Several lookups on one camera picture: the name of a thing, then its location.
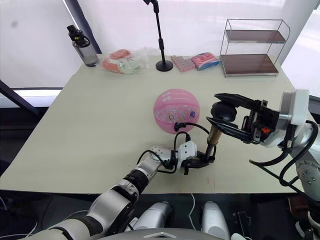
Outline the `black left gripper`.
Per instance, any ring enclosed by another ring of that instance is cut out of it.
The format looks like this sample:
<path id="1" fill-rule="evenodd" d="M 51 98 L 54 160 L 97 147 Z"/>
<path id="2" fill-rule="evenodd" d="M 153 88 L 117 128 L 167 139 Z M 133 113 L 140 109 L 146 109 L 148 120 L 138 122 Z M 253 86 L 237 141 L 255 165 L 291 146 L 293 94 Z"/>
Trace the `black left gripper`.
<path id="1" fill-rule="evenodd" d="M 208 161 L 210 158 L 210 155 L 203 152 L 197 152 L 196 157 L 192 157 L 186 160 L 183 160 L 181 162 L 180 168 L 183 169 L 183 174 L 187 176 L 189 174 L 190 169 L 200 169 L 208 166 L 209 162 L 203 162 Z"/>

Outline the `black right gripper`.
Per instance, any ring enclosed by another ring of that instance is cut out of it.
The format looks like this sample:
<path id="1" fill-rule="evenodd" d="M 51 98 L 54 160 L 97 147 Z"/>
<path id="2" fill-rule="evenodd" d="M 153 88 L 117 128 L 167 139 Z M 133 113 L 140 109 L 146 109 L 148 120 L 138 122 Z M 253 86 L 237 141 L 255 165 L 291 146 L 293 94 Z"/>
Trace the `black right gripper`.
<path id="1" fill-rule="evenodd" d="M 232 123 L 235 120 L 232 116 L 207 116 L 206 119 L 211 123 L 207 138 L 208 143 L 218 143 L 221 135 L 225 134 L 241 140 L 245 144 L 258 145 L 276 130 L 280 112 L 268 108 L 266 100 L 253 100 L 231 93 L 217 93 L 214 97 L 235 108 L 248 109 L 250 113 L 244 117 L 241 129 Z"/>

